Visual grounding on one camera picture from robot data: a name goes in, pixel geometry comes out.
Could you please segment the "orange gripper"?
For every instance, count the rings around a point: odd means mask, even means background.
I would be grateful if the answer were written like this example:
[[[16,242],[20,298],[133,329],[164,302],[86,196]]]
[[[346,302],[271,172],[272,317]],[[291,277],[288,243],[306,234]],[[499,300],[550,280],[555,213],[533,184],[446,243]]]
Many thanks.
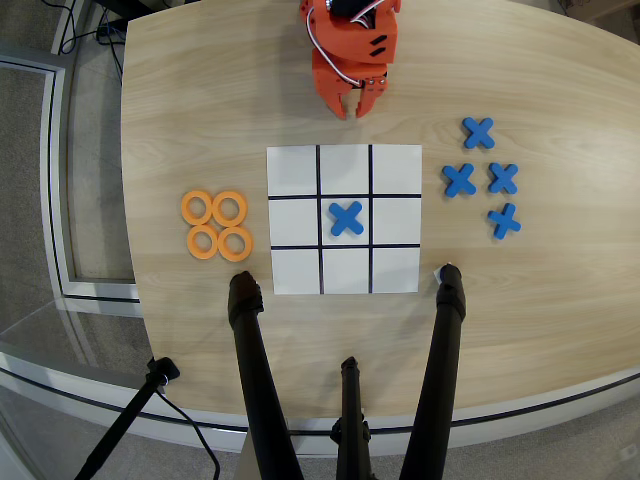
[[[361,89],[357,118],[367,115],[385,93],[397,41],[394,13],[311,15],[315,89],[339,119],[347,117],[342,97],[352,89]]]

